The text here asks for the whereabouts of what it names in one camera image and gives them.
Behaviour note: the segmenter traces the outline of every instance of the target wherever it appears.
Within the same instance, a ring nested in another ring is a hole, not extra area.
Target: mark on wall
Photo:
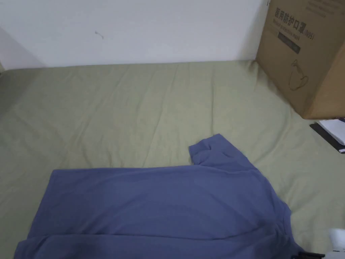
[[[95,31],[95,34],[99,35],[100,37],[102,37],[102,40],[104,40],[104,36],[100,34],[98,31]]]

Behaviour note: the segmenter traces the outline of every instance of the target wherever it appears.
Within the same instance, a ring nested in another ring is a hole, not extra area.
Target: blue t-shirt
[[[54,170],[15,259],[282,258],[290,210],[222,135],[189,147],[194,165]]]

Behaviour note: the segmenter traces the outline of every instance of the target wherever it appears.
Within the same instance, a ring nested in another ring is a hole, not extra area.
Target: bed
[[[345,228],[345,157],[310,123],[255,61],[5,71],[0,254],[27,237],[53,169],[188,165],[188,146],[217,133],[289,205],[296,242],[326,252]]]

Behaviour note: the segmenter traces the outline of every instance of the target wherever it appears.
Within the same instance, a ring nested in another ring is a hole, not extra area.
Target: black object
[[[324,257],[325,255],[321,253],[299,252],[297,256],[292,256],[291,259],[321,259]]]
[[[334,139],[327,131],[325,131],[319,124],[314,123],[311,124],[310,127],[315,130],[321,137],[324,138],[329,144],[332,145],[339,153],[345,154],[345,146],[340,144],[338,141]]]

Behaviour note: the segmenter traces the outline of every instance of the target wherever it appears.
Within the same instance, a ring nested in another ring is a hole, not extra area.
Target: white object
[[[338,119],[329,119],[319,121],[318,124],[323,127],[332,137],[341,145],[345,145],[345,123]]]
[[[330,229],[329,236],[333,251],[326,254],[324,259],[345,259],[345,230]]]
[[[267,0],[1,0],[5,69],[252,60]]]

